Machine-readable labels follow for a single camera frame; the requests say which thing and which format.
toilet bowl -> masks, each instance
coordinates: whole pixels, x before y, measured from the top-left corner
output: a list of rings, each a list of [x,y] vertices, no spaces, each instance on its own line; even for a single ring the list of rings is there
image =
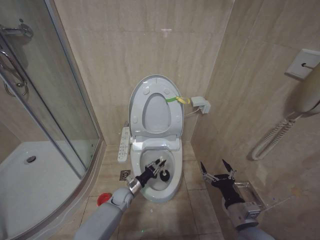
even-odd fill
[[[181,94],[171,80],[151,75],[137,84],[129,102],[133,174],[139,176],[145,171],[145,165],[160,157],[166,159],[168,180],[163,181],[158,173],[141,190],[146,199],[156,203],[170,200],[182,178],[184,106],[176,100],[167,101],[176,96]]]

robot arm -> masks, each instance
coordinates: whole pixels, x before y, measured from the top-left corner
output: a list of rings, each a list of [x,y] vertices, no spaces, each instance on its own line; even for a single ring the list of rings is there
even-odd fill
[[[236,170],[224,160],[222,160],[228,174],[211,175],[207,173],[205,166],[201,162],[201,173],[203,179],[213,187],[218,188],[224,199],[224,211],[230,218],[234,228],[238,231],[237,240],[275,240],[256,226],[256,220],[261,210],[254,202],[245,202],[234,189]]]
[[[134,197],[150,178],[156,178],[166,160],[158,159],[145,166],[145,171],[117,189],[112,197],[100,205],[90,218],[76,231],[74,240],[107,240],[120,223],[121,217],[129,208]]]

green tape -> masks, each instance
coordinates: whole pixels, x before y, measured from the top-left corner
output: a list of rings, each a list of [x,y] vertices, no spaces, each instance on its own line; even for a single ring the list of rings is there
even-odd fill
[[[176,96],[173,97],[173,98],[168,98],[168,99],[166,99],[166,102],[167,102],[167,103],[171,103],[171,102],[173,102],[173,101],[175,101],[175,100],[177,100]]]

wall-mounted hair dryer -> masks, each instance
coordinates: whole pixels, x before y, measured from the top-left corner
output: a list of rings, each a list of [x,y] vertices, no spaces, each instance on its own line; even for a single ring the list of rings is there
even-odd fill
[[[320,63],[316,67],[302,66],[312,69],[312,72],[301,83],[301,89],[293,108],[294,112],[278,123],[253,149],[251,154],[253,160],[263,159],[302,115],[320,113]]]

shower wall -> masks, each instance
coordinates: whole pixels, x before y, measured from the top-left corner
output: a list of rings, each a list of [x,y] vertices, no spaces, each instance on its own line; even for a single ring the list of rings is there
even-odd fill
[[[0,121],[0,164],[21,141]]]

